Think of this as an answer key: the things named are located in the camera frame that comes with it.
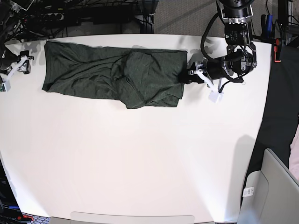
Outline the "green long-sleeve T-shirt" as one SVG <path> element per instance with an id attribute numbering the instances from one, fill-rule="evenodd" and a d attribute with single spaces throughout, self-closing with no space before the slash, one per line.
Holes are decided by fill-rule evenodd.
<path id="1" fill-rule="evenodd" d="M 48 93 L 119 100 L 128 109 L 176 107 L 183 97 L 186 51 L 47 42 L 44 52 Z"/>

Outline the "black power strip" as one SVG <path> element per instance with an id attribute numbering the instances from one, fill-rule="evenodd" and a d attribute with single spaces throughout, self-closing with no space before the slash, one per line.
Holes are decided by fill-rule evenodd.
<path id="1" fill-rule="evenodd" d="M 62 21 L 64 19 L 63 13 L 47 13 L 42 16 L 45 21 Z"/>

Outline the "red clamp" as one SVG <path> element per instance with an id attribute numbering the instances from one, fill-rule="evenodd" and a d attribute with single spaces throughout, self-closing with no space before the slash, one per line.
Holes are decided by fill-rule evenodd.
<path id="1" fill-rule="evenodd" d="M 282 40 L 281 38 L 277 38 L 274 43 L 274 62 L 280 63 L 280 54 L 281 54 L 281 48 L 282 48 Z"/>

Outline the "white barcode label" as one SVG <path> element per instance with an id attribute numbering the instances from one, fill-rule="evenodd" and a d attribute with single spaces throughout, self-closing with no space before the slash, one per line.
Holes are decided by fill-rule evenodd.
<path id="1" fill-rule="evenodd" d="M 243 189 L 243 197 L 253 196 L 254 194 L 254 187 L 248 187 Z"/>

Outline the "pink cloth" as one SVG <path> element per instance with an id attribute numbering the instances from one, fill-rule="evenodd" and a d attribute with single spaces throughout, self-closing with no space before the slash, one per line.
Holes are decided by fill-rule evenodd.
<path id="1" fill-rule="evenodd" d="M 290 145 L 289 170 L 292 175 L 299 179 L 299 126 Z"/>

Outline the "black box with blue label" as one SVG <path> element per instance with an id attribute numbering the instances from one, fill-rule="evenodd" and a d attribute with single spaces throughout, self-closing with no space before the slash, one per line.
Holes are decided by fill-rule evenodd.
<path id="1" fill-rule="evenodd" d="M 4 167 L 0 163 L 0 220 L 8 224 L 19 224 L 22 213 L 10 187 Z"/>

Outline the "grey plastic bin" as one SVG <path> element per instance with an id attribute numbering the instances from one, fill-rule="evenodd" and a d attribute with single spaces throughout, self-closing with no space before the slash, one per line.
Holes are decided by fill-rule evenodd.
<path id="1" fill-rule="evenodd" d="M 261 169 L 248 176 L 248 187 L 254 194 L 242 197 L 239 224 L 299 222 L 299 181 L 271 149 L 264 151 Z"/>

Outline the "black aluminium frame post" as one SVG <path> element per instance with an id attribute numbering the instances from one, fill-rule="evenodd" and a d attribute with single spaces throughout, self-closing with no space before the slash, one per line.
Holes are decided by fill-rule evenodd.
<path id="1" fill-rule="evenodd" d="M 142 15 L 141 33 L 154 34 L 155 0 L 138 0 L 138 6 Z"/>

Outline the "blue-handled tool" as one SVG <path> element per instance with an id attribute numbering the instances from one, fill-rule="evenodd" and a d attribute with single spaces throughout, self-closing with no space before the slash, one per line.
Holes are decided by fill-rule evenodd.
<path id="1" fill-rule="evenodd" d="M 271 32 L 272 32 L 272 15 L 269 14 L 266 17 L 266 37 L 270 38 L 271 37 Z"/>

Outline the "orange-handled tool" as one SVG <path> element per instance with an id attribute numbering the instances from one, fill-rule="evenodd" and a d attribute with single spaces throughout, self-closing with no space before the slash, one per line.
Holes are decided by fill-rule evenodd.
<path id="1" fill-rule="evenodd" d="M 34 218 L 32 216 L 22 215 L 17 217 L 18 222 L 33 222 Z"/>

